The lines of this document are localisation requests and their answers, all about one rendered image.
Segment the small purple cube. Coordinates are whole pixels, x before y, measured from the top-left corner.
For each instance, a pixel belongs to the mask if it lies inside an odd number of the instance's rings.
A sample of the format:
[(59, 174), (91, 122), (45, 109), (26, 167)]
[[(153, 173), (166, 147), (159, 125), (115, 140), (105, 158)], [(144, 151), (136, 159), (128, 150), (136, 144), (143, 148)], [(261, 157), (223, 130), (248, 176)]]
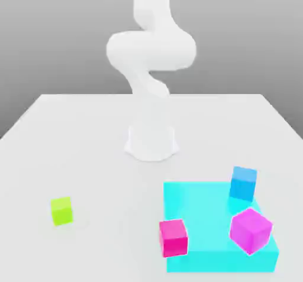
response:
[(252, 255), (269, 242), (273, 223), (253, 208), (236, 214), (230, 225), (230, 239), (247, 255)]

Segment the small blue cube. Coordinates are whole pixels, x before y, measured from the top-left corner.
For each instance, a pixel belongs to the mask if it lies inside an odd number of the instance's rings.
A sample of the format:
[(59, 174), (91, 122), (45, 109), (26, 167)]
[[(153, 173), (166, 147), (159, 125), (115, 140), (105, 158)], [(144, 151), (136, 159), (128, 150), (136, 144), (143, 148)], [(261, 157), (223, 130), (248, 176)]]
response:
[(256, 180), (256, 170), (235, 166), (231, 178), (230, 197), (252, 202)]

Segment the large cyan box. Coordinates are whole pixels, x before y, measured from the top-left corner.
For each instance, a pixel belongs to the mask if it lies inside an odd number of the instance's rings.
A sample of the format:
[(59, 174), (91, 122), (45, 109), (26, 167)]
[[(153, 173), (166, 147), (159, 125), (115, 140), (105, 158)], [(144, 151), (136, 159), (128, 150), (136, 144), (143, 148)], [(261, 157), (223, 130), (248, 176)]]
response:
[(182, 219), (188, 233), (186, 255), (169, 257), (169, 273), (272, 273), (279, 249), (273, 237), (252, 255), (230, 239), (234, 215), (256, 201), (233, 199), (226, 181), (171, 181), (163, 184), (164, 219)]

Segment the small lime green cube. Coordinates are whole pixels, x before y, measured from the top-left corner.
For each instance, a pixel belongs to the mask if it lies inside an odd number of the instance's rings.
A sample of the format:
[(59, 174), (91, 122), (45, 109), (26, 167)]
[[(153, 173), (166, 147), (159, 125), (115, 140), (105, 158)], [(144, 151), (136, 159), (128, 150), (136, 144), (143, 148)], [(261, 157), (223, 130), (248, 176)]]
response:
[(60, 197), (51, 200), (51, 215), (55, 226), (73, 222), (70, 197)]

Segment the small pink cube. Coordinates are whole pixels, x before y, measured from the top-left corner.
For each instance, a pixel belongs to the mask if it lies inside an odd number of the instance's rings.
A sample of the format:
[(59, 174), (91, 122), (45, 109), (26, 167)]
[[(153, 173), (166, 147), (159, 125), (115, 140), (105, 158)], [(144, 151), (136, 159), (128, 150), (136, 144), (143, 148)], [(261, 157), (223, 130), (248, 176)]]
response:
[(182, 219), (159, 222), (159, 241), (164, 258), (188, 253), (188, 233)]

